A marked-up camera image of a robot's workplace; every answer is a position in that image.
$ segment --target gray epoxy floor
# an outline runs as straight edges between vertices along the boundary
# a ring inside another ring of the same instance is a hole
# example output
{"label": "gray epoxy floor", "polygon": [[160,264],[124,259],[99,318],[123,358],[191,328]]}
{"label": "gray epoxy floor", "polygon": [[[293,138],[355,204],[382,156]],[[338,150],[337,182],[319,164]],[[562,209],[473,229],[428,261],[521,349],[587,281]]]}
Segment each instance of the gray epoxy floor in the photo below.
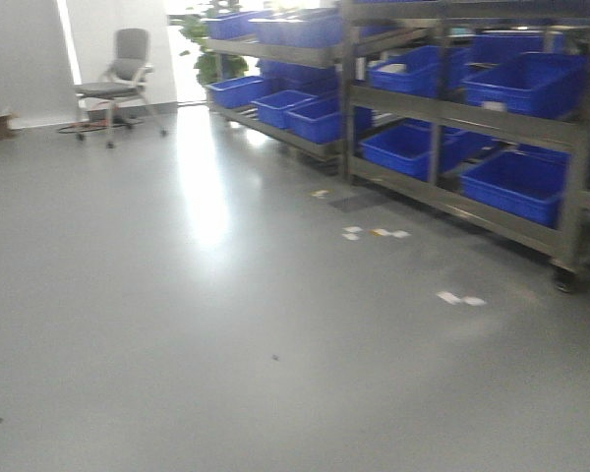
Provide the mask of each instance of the gray epoxy floor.
{"label": "gray epoxy floor", "polygon": [[204,108],[166,120],[0,143],[0,472],[590,471],[590,290]]}

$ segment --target metal shelving rack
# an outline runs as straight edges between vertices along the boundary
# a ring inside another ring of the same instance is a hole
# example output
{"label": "metal shelving rack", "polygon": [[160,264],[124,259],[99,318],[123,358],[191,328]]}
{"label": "metal shelving rack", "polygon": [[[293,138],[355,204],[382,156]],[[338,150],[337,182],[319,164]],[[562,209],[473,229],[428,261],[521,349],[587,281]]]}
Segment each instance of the metal shelving rack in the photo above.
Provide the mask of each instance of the metal shelving rack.
{"label": "metal shelving rack", "polygon": [[[366,38],[358,45],[361,55],[373,54],[399,47],[403,44],[422,38],[425,35],[423,29],[401,29],[397,31],[377,34]],[[326,68],[334,66],[342,58],[343,45],[337,44],[326,48],[291,47],[273,44],[262,44],[256,41],[253,35],[238,37],[231,40],[211,39],[206,41],[209,49],[217,56],[219,66],[218,76],[220,80],[226,79],[220,57],[225,54],[258,57],[274,61],[299,64],[303,66]],[[317,145],[304,140],[288,131],[274,128],[256,118],[255,108],[245,106],[237,109],[228,109],[219,106],[208,97],[208,106],[212,111],[222,115],[230,121],[238,122],[248,128],[260,131],[276,140],[279,140],[292,148],[314,157],[320,161],[329,161],[343,155],[344,140],[338,140],[325,145]]]}
{"label": "metal shelving rack", "polygon": [[[354,136],[349,117],[356,105],[433,123],[428,182],[413,179],[361,158],[357,154],[354,140],[348,140],[346,144],[344,175],[392,189],[550,256],[556,268],[558,289],[572,291],[577,279],[590,272],[590,256],[584,256],[582,248],[582,241],[590,238],[586,233],[590,225],[585,224],[590,219],[590,68],[579,116],[576,121],[565,122],[369,88],[356,80],[355,60],[359,51],[351,44],[354,40],[354,27],[375,20],[397,19],[399,24],[406,27],[425,24],[432,26],[444,57],[446,47],[450,44],[449,30],[452,26],[477,27],[482,24],[493,26],[499,22],[511,24],[512,21],[524,24],[533,19],[589,18],[589,6],[583,3],[561,0],[442,0],[359,4],[353,0],[344,0],[343,100],[347,117],[346,136]],[[438,96],[443,97],[445,80],[440,79],[440,82]],[[560,209],[559,227],[552,229],[536,224],[442,188],[439,185],[438,168],[443,126],[474,131],[504,141],[569,152],[571,160]]]}

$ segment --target blue plastic bin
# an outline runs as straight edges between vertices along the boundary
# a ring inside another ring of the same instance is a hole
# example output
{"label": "blue plastic bin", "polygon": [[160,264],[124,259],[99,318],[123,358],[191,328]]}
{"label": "blue plastic bin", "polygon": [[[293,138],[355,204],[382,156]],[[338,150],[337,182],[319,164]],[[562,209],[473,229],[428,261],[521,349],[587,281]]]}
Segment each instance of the blue plastic bin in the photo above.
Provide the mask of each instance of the blue plastic bin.
{"label": "blue plastic bin", "polygon": [[546,149],[545,147],[537,147],[531,145],[519,145],[518,152],[535,155],[545,160],[550,160],[558,164],[566,165],[570,161],[570,154],[561,152],[559,150]]}
{"label": "blue plastic bin", "polygon": [[[442,140],[440,172],[446,172],[491,141],[490,137],[461,132],[445,134]],[[410,125],[399,125],[361,143],[364,156],[378,165],[416,179],[428,179],[431,157],[431,132]]]}
{"label": "blue plastic bin", "polygon": [[540,33],[507,32],[474,36],[470,47],[470,61],[501,64],[523,52],[542,52],[544,38]]}
{"label": "blue plastic bin", "polygon": [[283,89],[287,90],[298,90],[305,93],[320,95],[338,90],[338,77],[334,76],[313,82],[297,81],[295,79],[283,77],[281,79],[281,86]]}
{"label": "blue plastic bin", "polygon": [[204,18],[202,21],[207,25],[207,35],[209,37],[213,39],[231,39],[232,37],[252,34],[254,27],[249,23],[249,20],[269,17],[271,14],[271,10],[236,12],[216,18]]}
{"label": "blue plastic bin", "polygon": [[258,107],[258,119],[275,128],[288,129],[288,116],[286,112],[296,106],[309,103],[317,99],[315,95],[302,93],[296,90],[283,90],[273,95],[254,100]]}
{"label": "blue plastic bin", "polygon": [[[305,140],[325,144],[341,138],[341,113],[336,97],[293,108],[287,114],[291,131]],[[357,132],[371,128],[372,110],[356,107],[354,119]]]}
{"label": "blue plastic bin", "polygon": [[271,84],[262,77],[247,76],[206,86],[211,99],[225,108],[248,105],[271,93]]}
{"label": "blue plastic bin", "polygon": [[256,39],[262,44],[284,45],[284,31],[282,24],[284,19],[254,19],[249,21]]}
{"label": "blue plastic bin", "polygon": [[[468,49],[453,47],[449,51],[448,87],[456,89],[469,73]],[[405,72],[385,72],[390,64],[404,64]],[[375,89],[400,91],[433,97],[437,92],[440,51],[437,46],[422,46],[394,56],[369,69],[369,82]]]}
{"label": "blue plastic bin", "polygon": [[560,163],[508,151],[465,172],[461,184],[472,200],[555,227],[565,171]]}
{"label": "blue plastic bin", "polygon": [[586,59],[527,52],[463,83],[466,101],[476,106],[498,104],[512,113],[558,118],[579,103]]}
{"label": "blue plastic bin", "polygon": [[258,68],[263,77],[285,77],[288,75],[288,71],[291,64],[279,61],[271,61],[269,59],[259,59]]}
{"label": "blue plastic bin", "polygon": [[339,15],[319,15],[289,20],[282,24],[284,44],[294,47],[329,47],[343,39]]}

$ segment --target potted plant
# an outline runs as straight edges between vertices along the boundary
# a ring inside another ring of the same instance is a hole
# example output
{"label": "potted plant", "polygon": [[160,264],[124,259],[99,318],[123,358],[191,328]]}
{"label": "potted plant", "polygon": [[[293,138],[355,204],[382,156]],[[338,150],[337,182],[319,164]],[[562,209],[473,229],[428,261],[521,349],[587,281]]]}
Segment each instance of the potted plant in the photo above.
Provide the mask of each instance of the potted plant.
{"label": "potted plant", "polygon": [[[238,12],[240,11],[240,2],[239,0],[223,0],[217,2],[217,5],[212,2],[205,2],[197,8],[190,7],[188,10],[189,14],[183,20],[174,22],[174,25],[181,26],[179,32],[199,46],[201,54],[195,63],[195,69],[199,71],[197,73],[197,82],[202,86],[213,84],[220,80],[216,67],[217,56],[207,48],[207,26],[202,22],[202,19]],[[190,54],[190,51],[185,50],[180,53],[180,56],[188,54]],[[242,77],[249,69],[247,62],[241,56],[221,55],[221,57],[225,79]]]}

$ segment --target gray office chair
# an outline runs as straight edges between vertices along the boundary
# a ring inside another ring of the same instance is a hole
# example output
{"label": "gray office chair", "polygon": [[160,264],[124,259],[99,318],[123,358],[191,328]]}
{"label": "gray office chair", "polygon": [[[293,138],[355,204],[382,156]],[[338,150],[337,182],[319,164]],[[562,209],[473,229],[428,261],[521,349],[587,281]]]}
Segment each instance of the gray office chair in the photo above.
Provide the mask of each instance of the gray office chair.
{"label": "gray office chair", "polygon": [[81,123],[81,106],[83,98],[99,98],[108,101],[106,110],[107,147],[113,148],[113,111],[118,103],[141,98],[152,116],[161,136],[166,136],[159,117],[144,95],[146,75],[153,71],[148,60],[148,32],[144,29],[120,29],[115,36],[116,58],[98,79],[99,82],[75,86],[77,93],[77,138],[85,138]]}

